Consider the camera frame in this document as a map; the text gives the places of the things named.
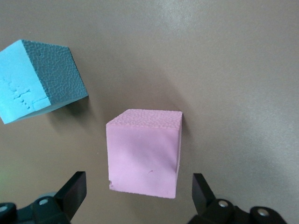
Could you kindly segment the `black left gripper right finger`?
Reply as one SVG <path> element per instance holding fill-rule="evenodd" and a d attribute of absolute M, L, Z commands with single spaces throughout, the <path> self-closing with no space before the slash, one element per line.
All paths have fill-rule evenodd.
<path fill-rule="evenodd" d="M 187 224 L 286 224 L 271 208 L 255 206 L 245 212 L 228 200 L 216 198 L 200 173 L 192 177 L 192 199 L 197 214 Z"/>

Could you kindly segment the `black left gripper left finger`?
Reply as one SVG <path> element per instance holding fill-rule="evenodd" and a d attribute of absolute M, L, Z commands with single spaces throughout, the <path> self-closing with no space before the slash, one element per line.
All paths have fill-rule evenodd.
<path fill-rule="evenodd" d="M 0 224 L 71 224 L 87 194 L 86 172 L 76 172 L 53 196 L 43 196 L 17 209 L 0 203 Z"/>

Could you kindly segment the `pale pink foam cube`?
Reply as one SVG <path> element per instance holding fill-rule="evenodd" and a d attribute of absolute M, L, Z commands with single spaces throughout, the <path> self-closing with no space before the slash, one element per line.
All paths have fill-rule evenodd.
<path fill-rule="evenodd" d="M 109 188 L 176 197 L 181 111 L 128 109 L 106 124 Z"/>

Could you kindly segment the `cyan foam cube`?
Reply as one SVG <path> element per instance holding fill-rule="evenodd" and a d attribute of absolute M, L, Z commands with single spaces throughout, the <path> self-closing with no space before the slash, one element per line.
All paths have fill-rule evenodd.
<path fill-rule="evenodd" d="M 66 46 L 18 40 L 0 51 L 0 119 L 9 124 L 88 96 Z"/>

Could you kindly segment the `table cover sheet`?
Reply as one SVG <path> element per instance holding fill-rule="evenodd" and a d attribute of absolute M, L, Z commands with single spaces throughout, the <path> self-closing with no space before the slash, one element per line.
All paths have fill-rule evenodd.
<path fill-rule="evenodd" d="M 186 224 L 202 173 L 299 224 L 299 0 L 0 0 L 0 50 L 19 39 L 68 46 L 89 96 L 0 120 L 0 203 L 85 171 L 72 224 Z M 109 189 L 106 123 L 132 108 L 183 112 L 175 199 Z"/>

